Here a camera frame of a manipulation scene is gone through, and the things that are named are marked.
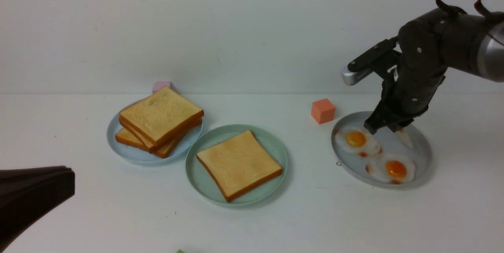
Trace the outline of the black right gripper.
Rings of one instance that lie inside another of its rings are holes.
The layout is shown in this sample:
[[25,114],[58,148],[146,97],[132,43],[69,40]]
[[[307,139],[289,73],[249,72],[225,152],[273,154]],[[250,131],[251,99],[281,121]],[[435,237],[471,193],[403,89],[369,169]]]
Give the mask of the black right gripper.
[[394,52],[391,40],[370,50],[367,67],[382,79],[380,101],[364,127],[370,133],[387,127],[392,132],[410,125],[428,110],[428,105],[444,79],[436,41],[399,43],[402,52]]

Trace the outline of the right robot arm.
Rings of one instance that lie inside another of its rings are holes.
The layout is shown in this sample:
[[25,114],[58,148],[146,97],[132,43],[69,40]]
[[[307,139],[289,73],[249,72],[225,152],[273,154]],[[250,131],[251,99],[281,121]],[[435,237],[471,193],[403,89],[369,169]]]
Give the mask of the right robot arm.
[[370,133],[383,127],[396,132],[425,113],[450,68],[503,81],[502,17],[449,17],[434,9],[403,25],[377,50],[382,48],[380,57],[369,64],[383,79],[380,102],[364,122]]

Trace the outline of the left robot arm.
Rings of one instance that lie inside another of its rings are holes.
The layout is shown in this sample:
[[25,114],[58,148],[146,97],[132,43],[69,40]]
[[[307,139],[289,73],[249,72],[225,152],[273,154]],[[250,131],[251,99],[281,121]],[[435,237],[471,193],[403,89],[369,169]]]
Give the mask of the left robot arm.
[[50,166],[0,171],[0,251],[74,196],[75,173]]

